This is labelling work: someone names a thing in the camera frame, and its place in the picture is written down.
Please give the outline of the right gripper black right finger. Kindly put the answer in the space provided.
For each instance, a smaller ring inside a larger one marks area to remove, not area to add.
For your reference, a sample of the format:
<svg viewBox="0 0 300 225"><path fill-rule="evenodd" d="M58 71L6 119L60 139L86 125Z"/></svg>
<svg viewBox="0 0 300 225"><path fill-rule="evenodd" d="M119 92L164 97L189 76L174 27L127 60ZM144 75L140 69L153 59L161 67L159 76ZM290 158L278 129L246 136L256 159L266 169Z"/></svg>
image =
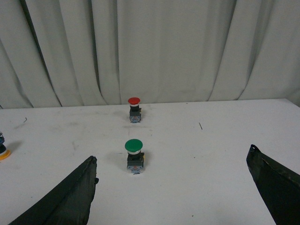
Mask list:
<svg viewBox="0 0 300 225"><path fill-rule="evenodd" d="M277 225L300 223L300 175L251 145L246 158L254 183Z"/></svg>

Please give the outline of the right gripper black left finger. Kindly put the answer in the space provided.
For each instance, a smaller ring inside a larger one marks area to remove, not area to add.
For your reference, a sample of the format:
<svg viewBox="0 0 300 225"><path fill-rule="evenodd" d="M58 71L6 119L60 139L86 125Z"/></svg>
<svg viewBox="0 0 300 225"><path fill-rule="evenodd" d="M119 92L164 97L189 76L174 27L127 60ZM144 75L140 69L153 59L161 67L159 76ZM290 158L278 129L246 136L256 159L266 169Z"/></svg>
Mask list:
<svg viewBox="0 0 300 225"><path fill-rule="evenodd" d="M97 158L88 157L12 225L86 225L97 185Z"/></svg>

